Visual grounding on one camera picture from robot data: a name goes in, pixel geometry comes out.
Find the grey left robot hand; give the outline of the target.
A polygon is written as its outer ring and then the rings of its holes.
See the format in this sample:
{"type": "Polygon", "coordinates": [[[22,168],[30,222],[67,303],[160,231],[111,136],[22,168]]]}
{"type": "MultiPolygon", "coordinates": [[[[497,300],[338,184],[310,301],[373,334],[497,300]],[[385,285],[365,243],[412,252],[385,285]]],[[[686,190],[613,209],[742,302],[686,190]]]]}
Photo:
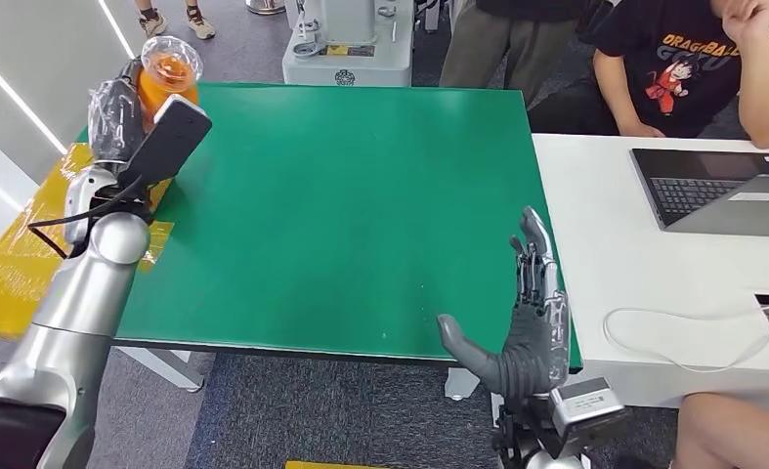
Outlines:
{"type": "Polygon", "coordinates": [[[90,92],[88,145],[94,163],[118,176],[146,136],[139,97],[140,57],[130,60],[118,75],[90,92]]]}

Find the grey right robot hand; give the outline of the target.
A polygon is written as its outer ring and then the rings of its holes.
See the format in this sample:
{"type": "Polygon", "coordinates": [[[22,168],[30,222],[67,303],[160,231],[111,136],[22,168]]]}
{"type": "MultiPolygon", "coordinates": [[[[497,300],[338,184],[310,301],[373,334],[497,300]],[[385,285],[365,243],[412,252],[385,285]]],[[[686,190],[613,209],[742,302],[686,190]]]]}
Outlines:
{"type": "Polygon", "coordinates": [[[510,237],[516,297],[501,351],[491,353],[467,338],[453,316],[437,316],[444,349],[507,400],[549,393],[565,383],[570,368],[571,313],[551,236],[530,206],[523,210],[520,228],[523,238],[510,237]]]}

